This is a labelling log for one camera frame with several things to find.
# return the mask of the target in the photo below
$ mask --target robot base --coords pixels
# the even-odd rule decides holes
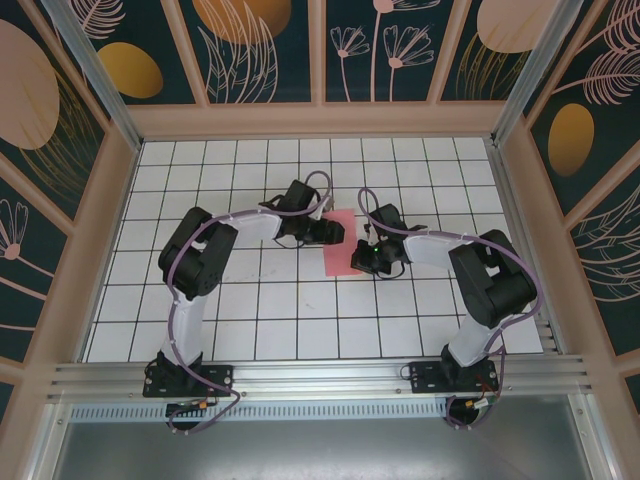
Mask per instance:
[[[233,367],[231,365],[202,365],[202,356],[190,368],[212,383],[231,388],[233,386]],[[158,354],[157,365],[145,369],[145,398],[205,398],[229,397],[222,390],[210,391],[209,387],[190,377],[185,370]]]
[[[483,381],[498,390],[496,366],[486,358],[461,369],[454,382],[445,375],[441,361],[411,362],[408,380],[412,393],[480,393]]]

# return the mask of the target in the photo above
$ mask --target cable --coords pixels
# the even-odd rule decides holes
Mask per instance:
[[[257,208],[257,209],[254,209],[254,210],[243,210],[241,212],[228,213],[226,215],[219,215],[217,217],[212,217],[211,219],[207,220],[202,225],[200,225],[200,227],[198,227],[196,229],[196,231],[189,237],[189,239],[185,242],[185,244],[182,246],[182,248],[180,249],[180,251],[176,255],[175,260],[171,264],[171,267],[169,268],[169,274],[167,275],[167,286],[169,287],[169,291],[171,292],[171,295],[173,296],[173,302],[171,303],[171,310],[169,311],[169,322],[168,322],[167,328],[168,328],[168,333],[169,333],[169,343],[171,345],[171,350],[173,351],[173,354],[175,355],[176,360],[178,361],[178,365],[180,365],[191,377],[193,377],[194,379],[198,380],[200,383],[206,385],[207,387],[212,388],[214,390],[219,390],[221,392],[225,392],[225,393],[228,393],[230,395],[234,395],[235,396],[235,399],[229,405],[227,405],[225,408],[220,410],[220,412],[217,415],[215,415],[212,419],[207,420],[206,422],[199,423],[198,425],[196,425],[195,427],[193,427],[190,430],[185,430],[185,431],[178,430],[173,425],[173,418],[175,418],[175,415],[172,415],[171,417],[169,417],[169,426],[171,427],[171,430],[172,430],[172,432],[174,434],[181,433],[182,435],[189,435],[189,434],[198,433],[198,432],[201,432],[203,430],[206,430],[211,425],[216,423],[229,410],[231,410],[233,407],[235,407],[238,404],[238,402],[240,401],[240,398],[241,398],[240,393],[238,393],[237,391],[233,390],[232,388],[226,387],[224,385],[218,385],[217,383],[213,383],[212,381],[202,377],[197,372],[193,371],[185,363],[184,359],[182,358],[182,355],[180,355],[180,351],[178,350],[178,347],[176,346],[175,335],[173,333],[173,322],[174,322],[174,319],[175,319],[176,308],[178,307],[178,299],[179,299],[178,291],[175,289],[175,287],[173,285],[173,279],[175,277],[178,265],[180,264],[180,262],[182,261],[182,258],[185,256],[185,253],[191,247],[191,245],[196,240],[196,238],[198,238],[202,232],[204,232],[207,228],[209,228],[211,225],[213,225],[215,223],[218,223],[218,222],[221,222],[221,221],[226,221],[226,220],[232,220],[233,218],[244,217],[244,216],[247,216],[247,215],[254,215],[256,213],[260,214],[260,213],[265,212],[265,210],[268,211],[268,213],[270,213],[270,214],[279,215],[279,216],[283,216],[283,217],[294,217],[294,216],[297,216],[297,215],[308,215],[310,213],[313,213],[318,208],[318,205],[321,204],[322,202],[324,202],[329,197],[329,194],[331,192],[331,188],[333,186],[333,184],[331,182],[331,177],[326,172],[323,172],[321,170],[316,170],[314,172],[311,172],[309,174],[309,177],[307,177],[307,178],[310,178],[313,175],[322,175],[327,179],[327,193],[324,196],[321,197],[321,199],[318,202],[318,204],[312,205],[311,207],[309,207],[309,208],[307,208],[305,210],[301,210],[299,212],[279,212],[279,211],[271,210],[271,209],[268,209],[268,208]]]
[[[498,350],[496,350],[494,353],[492,353],[492,355],[497,355],[498,353],[501,354],[500,356],[500,380],[498,381],[498,391],[495,392],[495,396],[496,396],[496,403],[498,401],[498,399],[500,398],[500,395],[502,394],[502,385],[504,383],[504,364],[505,364],[505,360],[507,357],[507,349],[503,346],[501,346]],[[444,421],[447,422],[447,424],[450,427],[455,428],[456,430],[458,430],[459,428],[466,428],[467,430],[473,430],[474,428],[478,428],[480,425],[482,425],[484,422],[487,421],[487,418],[489,418],[489,416],[491,415],[491,413],[493,412],[493,409],[496,406],[496,403],[494,403],[493,405],[490,405],[487,409],[487,411],[482,415],[482,417],[480,417],[480,420],[477,420],[476,422],[473,423],[473,426],[471,425],[465,425],[464,423],[460,422],[459,420],[453,418],[451,416],[451,405],[453,404],[454,400],[457,397],[455,395],[453,395],[452,397],[449,397],[447,399],[447,406],[445,408],[445,416],[444,416]]]
[[[364,213],[364,216],[367,217],[367,220],[369,220],[373,225],[376,225],[384,230],[387,230],[388,232],[392,232],[392,233],[398,233],[400,235],[407,235],[407,236],[417,236],[417,235],[431,235],[433,237],[440,237],[440,238],[447,238],[447,239],[456,239],[456,240],[469,240],[471,242],[476,242],[476,243],[480,243],[482,245],[486,245],[487,247],[493,248],[494,250],[499,251],[500,253],[506,255],[507,257],[509,257],[511,260],[513,260],[514,262],[516,262],[521,268],[522,270],[525,271],[525,273],[527,275],[529,275],[529,277],[531,278],[531,280],[533,281],[535,287],[536,287],[536,291],[538,293],[538,299],[536,301],[536,304],[533,306],[533,308],[523,314],[520,315],[519,317],[516,318],[512,318],[511,320],[505,320],[504,322],[502,322],[500,324],[500,326],[496,329],[496,331],[493,333],[493,335],[489,338],[489,340],[487,341],[487,344],[484,347],[484,353],[486,355],[489,355],[489,350],[491,349],[492,345],[494,344],[494,342],[496,341],[496,339],[502,335],[502,332],[504,331],[505,328],[518,323],[518,322],[522,322],[523,320],[526,320],[527,318],[531,318],[535,315],[538,314],[538,312],[540,312],[540,310],[542,309],[542,305],[544,303],[544,292],[542,291],[542,284],[540,283],[540,279],[538,278],[538,276],[536,275],[536,273],[533,271],[533,269],[531,267],[529,267],[529,265],[527,265],[518,255],[516,255],[515,253],[511,252],[510,250],[504,248],[502,245],[498,245],[497,243],[493,243],[489,240],[485,240],[484,238],[480,238],[480,237],[476,237],[474,235],[460,235],[458,233],[451,233],[451,232],[443,232],[443,231],[438,231],[438,230],[399,230],[397,228],[393,228],[393,227],[389,227],[383,223],[378,222],[375,218],[373,218],[369,212],[367,211],[367,209],[364,206],[364,202],[362,201],[362,195],[363,194],[369,194],[371,195],[371,197],[373,198],[373,200],[375,201],[376,204],[376,208],[378,208],[379,206],[379,202],[378,202],[378,197],[376,196],[376,194],[369,188],[367,187],[363,187],[360,190],[358,190],[358,206],[360,207],[360,210],[362,210],[362,213]]]
[[[282,243],[280,243],[277,240],[274,240],[274,243],[276,245],[280,245],[285,250],[300,250],[302,247],[304,247],[304,242],[298,242],[298,245],[296,245],[295,247],[287,247],[286,245],[283,245]]]
[[[408,368],[408,369],[409,369],[409,372],[411,372],[411,366],[410,366],[408,363],[407,363],[406,365],[403,365],[402,367],[400,367],[400,378],[401,378],[402,380],[405,380],[405,381],[410,381],[410,380],[412,380],[412,376],[411,376],[411,375],[406,375],[406,376],[405,376],[405,375],[402,375],[402,371],[403,371],[405,368]]]
[[[314,170],[309,175],[307,175],[307,178],[304,180],[304,183],[309,185],[309,180],[311,180],[316,175],[324,176],[324,178],[326,178],[327,181],[329,182],[327,184],[327,189],[325,190],[324,195],[322,196],[322,200],[324,200],[325,198],[329,197],[329,194],[331,193],[331,189],[333,188],[333,184],[331,183],[331,179],[329,178],[329,175],[327,175],[326,172],[323,172],[322,170]]]
[[[398,275],[394,275],[393,277],[383,277],[382,275],[380,275],[380,272],[376,272],[376,275],[380,280],[395,280],[396,278],[400,278],[407,271],[407,268],[404,266],[404,263],[402,263],[401,265],[402,265],[402,271]]]

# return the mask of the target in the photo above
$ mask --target decorative wallpaper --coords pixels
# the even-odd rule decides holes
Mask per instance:
[[[95,89],[93,88],[93,85],[87,80],[87,77],[85,76],[84,72],[82,71],[82,68],[80,67],[80,64],[78,63],[78,61],[74,57],[74,55],[71,52],[71,50],[69,50],[69,47],[67,46],[67,44],[64,41],[62,41],[62,38],[60,37],[60,33],[54,27],[53,22],[51,21],[51,17],[49,17],[49,14],[47,13],[47,10],[44,8],[44,6],[40,2],[40,0],[35,0],[35,5],[40,9],[40,13],[42,14],[44,19],[49,24],[49,27],[51,28],[51,30],[53,30],[53,32],[55,33],[55,35],[56,35],[56,37],[58,39],[58,43],[60,43],[60,45],[62,45],[62,48],[64,48],[64,51],[66,52],[67,57],[69,57],[69,60],[71,60],[73,65],[76,67],[76,70],[78,71],[78,73],[80,73],[82,75],[82,78],[84,80],[85,85],[89,88],[89,90],[91,90],[91,94],[93,95],[93,98],[95,98],[96,101],[98,102],[98,105],[100,106],[100,109],[102,110],[102,113],[104,113],[104,115],[105,115],[105,117],[107,117],[107,119],[111,120],[111,114],[109,114],[109,111],[105,108],[104,104],[102,103],[102,100],[100,99],[100,97],[96,93]]]
[[[560,59],[566,52],[567,47],[569,46],[569,43],[571,43],[571,40],[573,40],[573,36],[576,34],[576,31],[580,28],[580,25],[582,24],[584,17],[587,15],[587,12],[589,11],[592,5],[593,5],[593,0],[584,0],[582,3],[582,6],[580,7],[580,11],[576,16],[576,19],[573,21],[571,25],[568,26],[569,33],[565,36],[564,41],[562,42],[562,45],[560,45],[560,48],[556,53],[556,56],[554,57],[551,64],[547,68],[547,71],[545,72],[545,74],[540,79],[540,82],[538,83],[538,87],[535,89],[535,91],[531,95],[531,98],[527,102],[527,105],[524,107],[525,117],[529,116],[529,112],[538,101],[538,98],[540,97],[540,94],[542,93],[542,89],[545,87],[547,80],[549,80],[549,77],[555,71],[556,67],[558,66],[558,63],[560,62]]]
[[[424,101],[453,2],[327,1],[328,102]]]
[[[9,400],[11,400],[11,394],[13,393],[13,385],[10,383],[0,382],[0,425],[2,419],[9,406]]]
[[[571,236],[616,355],[640,348],[640,167]]]
[[[473,0],[441,100],[506,100],[557,0]]]
[[[24,360],[66,241],[0,179],[0,357]]]
[[[0,156],[74,218],[104,131],[17,2],[0,3]]]
[[[194,103],[159,0],[68,3],[127,105]]]
[[[640,139],[640,1],[608,3],[531,133],[568,213]]]
[[[307,0],[180,0],[211,103],[311,101]]]

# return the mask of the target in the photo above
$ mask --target pink fabric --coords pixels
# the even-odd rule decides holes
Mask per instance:
[[[356,217],[353,209],[335,210],[324,214],[327,220],[339,222],[344,227],[344,242],[338,245],[324,245],[324,270],[327,277],[362,275],[360,270],[351,268],[351,255],[356,251]]]

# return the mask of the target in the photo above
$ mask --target metal bar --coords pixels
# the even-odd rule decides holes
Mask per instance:
[[[409,383],[400,377],[400,370],[413,360],[425,359],[239,362],[234,365],[234,388],[246,399],[260,401],[414,397]],[[499,367],[499,359],[494,361]],[[157,401],[142,397],[144,367],[144,363],[60,365],[49,401]],[[505,395],[590,391],[581,357],[574,355],[507,356],[504,384]]]
[[[70,423],[165,423],[166,402],[75,404]],[[389,400],[340,400],[255,402],[244,401],[228,412],[224,421],[362,420],[444,417],[444,398],[402,398]],[[176,417],[176,422],[204,421],[217,415],[224,404]]]
[[[50,480],[56,469],[64,443],[72,407],[70,405],[45,405],[36,440],[31,449],[24,480]]]
[[[122,131],[127,143],[132,149],[139,149],[141,135],[129,115],[127,106],[122,101],[122,97],[113,85],[68,3],[60,0],[42,0],[42,5],[69,50],[73,53],[75,60],[82,67],[103,105],[111,114],[111,118]]]
[[[591,475],[598,480],[622,479],[595,396],[569,395],[568,398]]]
[[[549,23],[540,36],[538,44],[529,55],[518,80],[502,110],[493,130],[497,145],[507,139],[520,118],[527,102],[535,92],[545,72],[553,62],[564,38],[575,21],[582,0],[560,0],[551,15]]]
[[[523,260],[531,265],[536,272],[541,272],[542,268],[535,253],[533,240],[529,233],[529,227],[523,221],[524,216],[522,215],[522,209],[520,208],[515,192],[511,188],[512,183],[509,169],[502,159],[502,152],[499,147],[488,145],[487,154],[489,156],[491,169],[493,170],[496,187],[498,188],[498,193],[505,210],[507,222],[509,223],[509,230],[511,231],[513,244]],[[550,298],[549,289],[547,288],[542,275],[540,275],[540,283],[542,284],[545,297]],[[554,351],[562,353],[567,351],[566,344],[562,338],[556,319],[557,316],[553,309],[553,305],[549,302],[545,302],[545,304],[542,305],[542,310],[536,317],[536,322],[543,322],[551,327],[553,341],[555,343]]]

